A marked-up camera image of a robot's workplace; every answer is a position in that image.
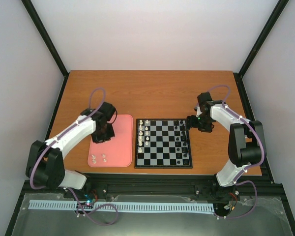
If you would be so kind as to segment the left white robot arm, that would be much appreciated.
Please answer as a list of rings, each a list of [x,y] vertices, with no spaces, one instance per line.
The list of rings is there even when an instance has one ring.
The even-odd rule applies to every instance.
[[[114,137],[111,119],[116,116],[116,108],[103,102],[97,109],[82,111],[69,127],[56,136],[43,142],[33,142],[26,167],[31,188],[73,188],[80,197],[89,197],[92,194],[91,181],[80,172],[66,170],[64,159],[88,135],[96,144]]]

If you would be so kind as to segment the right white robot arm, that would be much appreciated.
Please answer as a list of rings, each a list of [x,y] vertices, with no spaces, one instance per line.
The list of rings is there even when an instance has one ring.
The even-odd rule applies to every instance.
[[[216,180],[221,187],[236,185],[244,173],[261,165],[266,157],[263,125],[243,118],[224,101],[213,100],[209,92],[201,93],[197,100],[194,108],[197,113],[187,117],[186,128],[210,133],[218,122],[229,131],[229,160],[216,174]]]

